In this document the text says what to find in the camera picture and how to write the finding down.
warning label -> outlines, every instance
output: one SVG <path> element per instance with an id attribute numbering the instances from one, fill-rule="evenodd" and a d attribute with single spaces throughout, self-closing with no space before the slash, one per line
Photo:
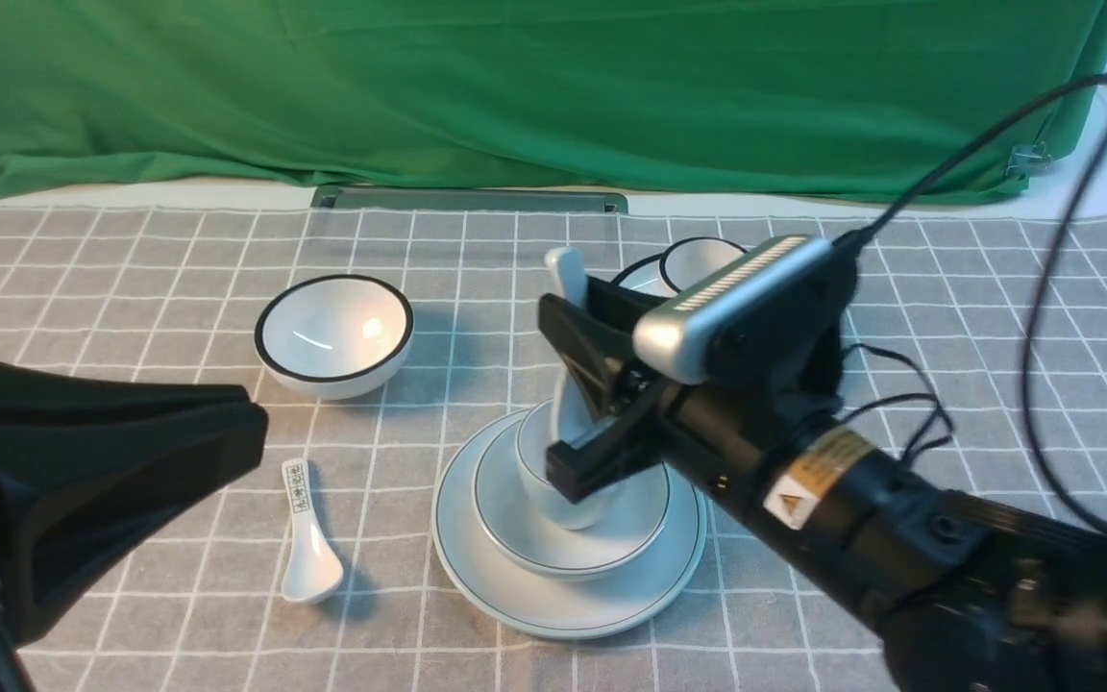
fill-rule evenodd
<path id="1" fill-rule="evenodd" d="M 844 426 L 831 428 L 788 465 L 763 507 L 783 525 L 800 530 L 835 483 L 871 451 L 872 444 L 860 434 Z"/>

green backdrop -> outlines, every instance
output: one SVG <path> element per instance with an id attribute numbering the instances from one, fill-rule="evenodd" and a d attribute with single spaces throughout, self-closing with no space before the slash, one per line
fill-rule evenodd
<path id="1" fill-rule="evenodd" d="M 1103 69 L 1107 0 L 0 0 L 0 197 L 229 175 L 882 200 Z M 937 199 L 1020 193 L 1089 95 Z"/>

white floor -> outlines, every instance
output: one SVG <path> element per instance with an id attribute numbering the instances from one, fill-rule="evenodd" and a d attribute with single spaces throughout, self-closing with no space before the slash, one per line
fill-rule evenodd
<path id="1" fill-rule="evenodd" d="M 919 208 L 918 215 L 964 215 L 972 218 L 1018 216 L 1018 218 L 1054 218 L 1070 193 L 1077 171 L 1085 163 L 1090 146 L 1104 127 L 1107 93 L 1101 93 L 1093 117 L 1076 153 L 1053 166 L 1045 175 L 1032 180 L 1028 193 L 1001 205 L 968 208 Z M 872 214 L 867 207 L 849 203 L 800 200 L 800 198 L 766 196 L 766 194 L 651 194 L 627 193 L 632 215 L 673 216 L 756 216 L 816 215 L 852 216 Z M 175 183 L 145 185 L 74 186 L 55 192 L 27 194 L 0 200 L 0 205 L 40 207 L 142 207 L 228 209 L 302 209 L 310 205 L 312 192 L 282 184 L 249 179 L 190 178 Z M 1107 163 L 1093 193 L 1085 202 L 1082 215 L 1107 215 Z"/>

white ceramic spoon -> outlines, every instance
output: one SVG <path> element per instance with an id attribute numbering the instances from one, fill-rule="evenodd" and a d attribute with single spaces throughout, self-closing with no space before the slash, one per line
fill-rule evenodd
<path id="1" fill-rule="evenodd" d="M 290 603 L 317 603 L 330 596 L 344 578 L 344 566 L 335 557 L 310 497 L 310 467 L 304 459 L 289 459 L 280 466 L 289 490 L 293 515 L 293 548 L 289 567 L 280 582 L 280 596 Z"/>
<path id="2" fill-rule="evenodd" d="M 554 288 L 557 292 L 577 308 L 588 307 L 588 271 L 583 268 L 583 255 L 575 248 L 555 248 L 545 254 L 545 266 L 554 275 Z M 588 402 L 579 391 L 575 378 L 567 372 L 566 366 L 558 374 L 557 386 L 554 389 L 554 407 L 550 415 L 551 442 L 565 440 L 572 442 L 592 430 L 592 415 L 588 411 Z"/>

cable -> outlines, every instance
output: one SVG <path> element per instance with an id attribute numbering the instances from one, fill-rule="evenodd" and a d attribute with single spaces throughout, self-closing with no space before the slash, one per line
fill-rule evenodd
<path id="1" fill-rule="evenodd" d="M 847 248 L 853 251 L 857 256 L 860 256 L 861 249 L 866 245 L 869 245 L 873 240 L 873 237 L 878 235 L 880 229 L 886 227 L 888 223 L 899 215 L 901 210 L 904 210 L 911 202 L 917 200 L 922 193 L 928 192 L 932 186 L 939 183 L 942 177 L 948 174 L 948 172 L 954 169 L 954 167 L 971 157 L 972 154 L 983 149 L 985 145 L 992 143 L 992 141 L 997 140 L 1003 133 L 1010 131 L 1015 124 L 1023 121 L 1023 118 L 1028 117 L 1033 113 L 1036 113 L 1041 109 L 1045 109 L 1046 105 L 1054 104 L 1065 96 L 1072 95 L 1078 91 L 1085 91 L 1085 89 L 1094 89 L 1096 86 L 1107 86 L 1107 74 L 1095 74 L 1080 79 L 1073 80 L 1073 82 L 1063 84 L 1054 91 L 1045 93 L 1045 95 L 1034 99 L 1028 102 L 1027 105 L 1021 106 L 1017 111 L 1007 115 L 1002 122 L 995 124 L 995 126 L 990 127 L 971 143 L 959 149 L 959 153 L 954 154 L 948 161 L 941 163 L 939 167 L 933 169 L 929 175 L 922 177 L 917 184 L 908 188 L 908 192 L 900 195 L 896 202 L 892 202 L 891 206 L 883 211 L 882 215 L 875 219 L 875 223 L 866 225 L 866 227 L 850 230 L 844 236 L 835 239 L 836 248 Z M 1049 461 L 1045 458 L 1045 451 L 1043 450 L 1041 443 L 1041 432 L 1037 428 L 1036 420 L 1032 416 L 1032 354 L 1033 354 L 1033 342 L 1036 340 L 1037 333 L 1041 328 L 1041 312 L 1043 307 L 1045 307 L 1045 296 L 1048 295 L 1049 280 L 1053 277 L 1054 268 L 1057 267 L 1058 257 L 1062 254 L 1062 246 L 1067 240 L 1067 234 L 1070 233 L 1070 224 L 1074 221 L 1075 214 L 1079 210 L 1082 205 L 1082 197 L 1088 192 L 1090 183 L 1095 178 L 1097 172 L 1099 171 L 1099 165 L 1104 162 L 1104 157 L 1107 155 L 1107 123 L 1104 126 L 1104 134 L 1101 140 L 1096 145 L 1090 158 L 1084 165 L 1084 171 L 1079 176 L 1079 180 L 1075 184 L 1073 192 L 1070 193 L 1070 198 L 1067 200 L 1067 208 L 1063 211 L 1062 219 L 1059 219 L 1057 229 L 1054 229 L 1053 237 L 1049 241 L 1048 249 L 1045 254 L 1045 270 L 1041 273 L 1039 280 L 1037 280 L 1036 292 L 1034 292 L 1032 298 L 1032 304 L 1027 312 L 1027 323 L 1023 328 L 1023 343 L 1021 343 L 1021 366 L 1020 366 L 1020 407 L 1021 407 L 1021 419 L 1023 420 L 1023 432 L 1024 436 L 1027 437 L 1028 452 L 1032 455 L 1032 461 L 1036 464 L 1037 472 L 1039 472 L 1041 477 L 1049 485 L 1049 489 L 1053 490 L 1054 495 L 1062 499 L 1062 504 L 1065 505 L 1070 512 L 1079 517 L 1082 521 L 1087 523 L 1093 529 L 1099 531 L 1099 534 L 1107 535 L 1107 520 L 1097 516 L 1090 509 L 1085 507 L 1079 500 L 1074 499 L 1067 487 L 1059 481 L 1058 474 L 1054 472 Z"/>
<path id="2" fill-rule="evenodd" d="M 917 463 L 918 456 L 922 453 L 929 452 L 930 450 L 935 450 L 943 444 L 949 444 L 954 438 L 954 421 L 951 420 L 951 415 L 945 411 L 942 404 L 942 399 L 939 397 L 937 391 L 934 390 L 934 382 L 930 381 L 930 376 L 914 363 L 913 360 L 909 359 L 908 355 L 903 353 L 898 353 L 896 351 L 888 351 L 887 349 L 879 349 L 877 345 L 869 345 L 869 343 L 853 343 L 849 345 L 848 349 L 844 350 L 841 359 L 847 359 L 855 351 L 866 351 L 878 355 L 879 359 L 888 359 L 899 363 L 906 364 L 917 373 L 920 378 L 921 384 L 925 385 L 925 391 L 913 391 L 909 394 L 894 394 L 891 397 L 882 397 L 875 400 L 875 402 L 869 402 L 863 406 L 857 407 L 856 411 L 849 412 L 844 420 L 840 421 L 842 424 L 847 425 L 852 420 L 860 417 L 867 412 L 872 412 L 875 409 L 880 409 L 883 406 L 889 406 L 889 404 L 903 404 L 906 402 L 928 402 L 931 403 L 934 409 L 930 412 L 930 415 L 922 421 L 921 426 L 917 428 L 917 433 L 908 440 L 904 446 L 904 451 L 900 453 L 899 463 L 904 465 L 904 468 L 911 469 Z M 922 437 L 925 437 L 925 433 L 930 431 L 930 427 L 934 425 L 935 421 L 942 421 L 942 425 L 945 426 L 945 434 L 935 437 L 928 442 L 921 442 Z"/>
<path id="3" fill-rule="evenodd" d="M 844 245 L 845 242 L 851 244 L 856 247 L 857 254 L 860 255 L 861 249 L 865 248 L 866 245 L 869 245 L 870 241 L 875 239 L 875 236 L 878 236 L 880 229 L 886 227 L 892 218 L 896 218 L 896 215 L 903 211 L 906 207 L 911 205 L 911 203 L 917 200 L 917 198 L 922 194 L 930 192 L 930 188 L 939 184 L 940 180 L 949 174 L 949 172 L 956 169 L 959 164 L 962 164 L 968 161 L 968 158 L 971 158 L 972 155 L 979 153 L 989 144 L 992 144 L 999 136 L 1005 135 L 1007 131 L 1017 126 L 1017 124 L 1023 122 L 1024 118 L 1027 118 L 1028 115 L 1037 113 L 1041 109 L 1045 109 L 1046 105 L 1053 105 L 1055 102 L 1058 102 L 1066 96 L 1070 96 L 1072 93 L 1076 93 L 1077 91 L 1085 91 L 1085 89 L 1101 86 L 1101 84 L 1107 84 L 1107 74 L 1095 74 L 1079 78 L 1070 83 L 1066 83 L 1057 89 L 1054 89 L 1054 91 L 1048 91 L 1045 95 L 1037 96 L 1036 99 L 1027 102 L 1027 104 L 1020 106 L 1018 110 L 1015 110 L 1014 113 L 1006 115 L 1006 117 L 1002 118 L 1002 121 L 995 124 L 995 126 L 992 126 L 987 131 L 976 135 L 975 140 L 972 140 L 963 146 L 962 149 L 954 153 L 948 158 L 948 161 L 941 162 L 939 166 L 937 166 L 937 168 L 932 172 L 929 172 L 925 177 L 917 180 L 917 184 L 909 187 L 903 194 L 900 195 L 900 197 L 897 197 L 896 202 L 892 202 L 891 206 L 887 207 L 887 210 L 884 210 L 878 219 L 875 219 L 873 223 L 866 225 L 865 228 L 850 230 L 849 233 L 844 234 L 842 237 L 838 237 L 838 239 L 835 240 L 835 244 L 838 246 Z M 1104 137 L 1104 140 L 1101 140 L 1101 144 L 1097 146 L 1097 154 L 1103 155 L 1104 153 L 1107 153 L 1106 141 L 1107 136 Z M 1076 187 L 1075 192 L 1080 193 L 1080 188 Z"/>

